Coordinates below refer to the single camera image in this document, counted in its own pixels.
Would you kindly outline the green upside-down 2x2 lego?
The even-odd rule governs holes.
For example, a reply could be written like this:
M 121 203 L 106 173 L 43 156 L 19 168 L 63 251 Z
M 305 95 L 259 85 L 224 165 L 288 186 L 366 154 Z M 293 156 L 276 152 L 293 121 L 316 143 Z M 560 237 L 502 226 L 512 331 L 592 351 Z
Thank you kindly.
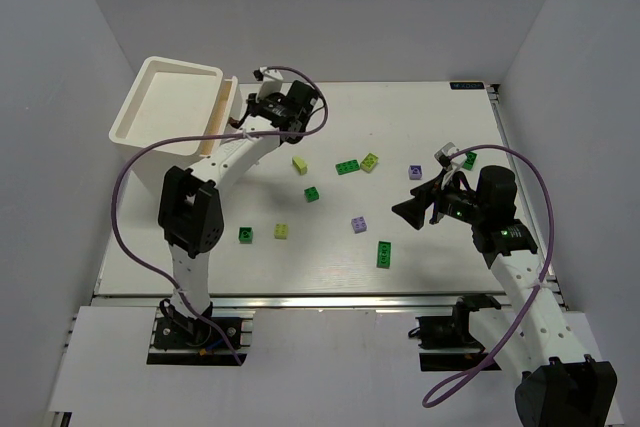
M 238 241 L 241 244 L 251 244 L 253 242 L 253 228 L 243 226 L 238 231 Z

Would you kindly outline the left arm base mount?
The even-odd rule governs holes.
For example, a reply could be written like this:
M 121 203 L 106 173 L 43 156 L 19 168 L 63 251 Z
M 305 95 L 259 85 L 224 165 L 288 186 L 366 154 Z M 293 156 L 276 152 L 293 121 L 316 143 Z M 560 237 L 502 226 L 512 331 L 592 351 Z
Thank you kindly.
M 162 366 L 238 367 L 244 363 L 251 342 L 251 320 L 211 317 L 224 332 L 240 362 L 218 330 L 200 319 L 185 317 L 163 299 L 153 324 L 146 363 Z

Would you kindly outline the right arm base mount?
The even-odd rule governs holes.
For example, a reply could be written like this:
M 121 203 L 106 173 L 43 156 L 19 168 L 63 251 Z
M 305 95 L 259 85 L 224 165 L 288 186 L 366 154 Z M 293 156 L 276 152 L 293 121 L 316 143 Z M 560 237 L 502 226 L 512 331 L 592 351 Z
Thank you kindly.
M 407 337 L 418 341 L 422 372 L 462 372 L 484 360 L 488 351 L 469 330 L 470 314 L 483 309 L 500 310 L 501 304 L 490 295 L 459 297 L 447 315 L 416 317 L 417 325 Z

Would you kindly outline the green 2x2 lego brick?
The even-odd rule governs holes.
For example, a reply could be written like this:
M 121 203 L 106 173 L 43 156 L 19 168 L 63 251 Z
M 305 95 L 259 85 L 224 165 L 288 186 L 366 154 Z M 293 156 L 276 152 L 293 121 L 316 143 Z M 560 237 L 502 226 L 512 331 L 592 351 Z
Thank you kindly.
M 304 190 L 304 196 L 307 202 L 317 201 L 320 197 L 319 191 L 315 186 L 308 187 Z

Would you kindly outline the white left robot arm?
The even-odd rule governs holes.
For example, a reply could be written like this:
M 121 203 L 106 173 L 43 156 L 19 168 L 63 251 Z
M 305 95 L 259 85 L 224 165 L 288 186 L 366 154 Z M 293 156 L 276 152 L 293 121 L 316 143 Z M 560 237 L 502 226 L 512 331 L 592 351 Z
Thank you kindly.
M 297 143 L 320 94 L 294 81 L 286 93 L 279 83 L 262 86 L 247 100 L 244 131 L 186 169 L 166 172 L 158 222 L 169 244 L 174 289 L 167 311 L 195 321 L 210 314 L 209 252 L 224 231 L 222 198 L 254 164 L 283 143 Z

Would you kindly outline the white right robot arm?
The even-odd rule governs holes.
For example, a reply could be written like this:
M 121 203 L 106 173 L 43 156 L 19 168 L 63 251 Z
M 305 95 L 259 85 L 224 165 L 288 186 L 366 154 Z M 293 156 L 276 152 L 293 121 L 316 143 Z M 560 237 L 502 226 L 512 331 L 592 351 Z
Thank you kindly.
M 512 376 L 524 426 L 603 426 L 617 386 L 610 362 L 597 361 L 567 323 L 539 264 L 538 247 L 516 216 L 514 173 L 491 165 L 470 189 L 447 170 L 414 188 L 392 210 L 414 229 L 449 216 L 472 228 L 472 240 L 516 316 L 508 320 L 486 295 L 461 298 L 453 311 L 460 335 L 488 348 L 487 360 Z

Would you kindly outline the green upside-down 2x3 lego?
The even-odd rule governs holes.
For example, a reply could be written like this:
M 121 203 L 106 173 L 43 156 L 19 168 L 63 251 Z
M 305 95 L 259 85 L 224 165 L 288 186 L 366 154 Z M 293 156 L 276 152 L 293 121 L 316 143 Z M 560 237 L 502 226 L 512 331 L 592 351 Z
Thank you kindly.
M 377 245 L 376 267 L 388 269 L 391 265 L 392 245 L 387 241 L 379 241 Z

